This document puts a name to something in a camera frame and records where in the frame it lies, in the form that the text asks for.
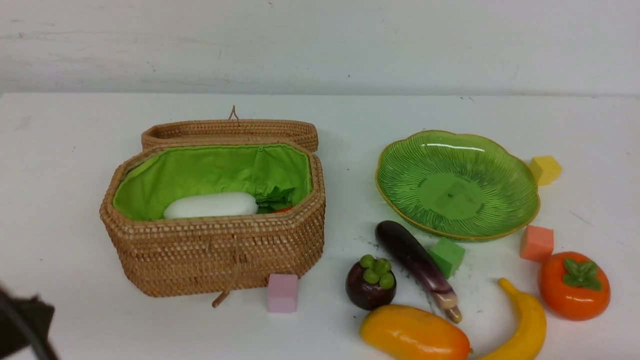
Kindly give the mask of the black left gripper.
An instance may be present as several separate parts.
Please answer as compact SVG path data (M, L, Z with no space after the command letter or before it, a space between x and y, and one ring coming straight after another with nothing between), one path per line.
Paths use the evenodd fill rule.
M49 333L55 306L36 294L14 297L0 289L0 358L6 360L25 348L30 348L37 360L54 360Z

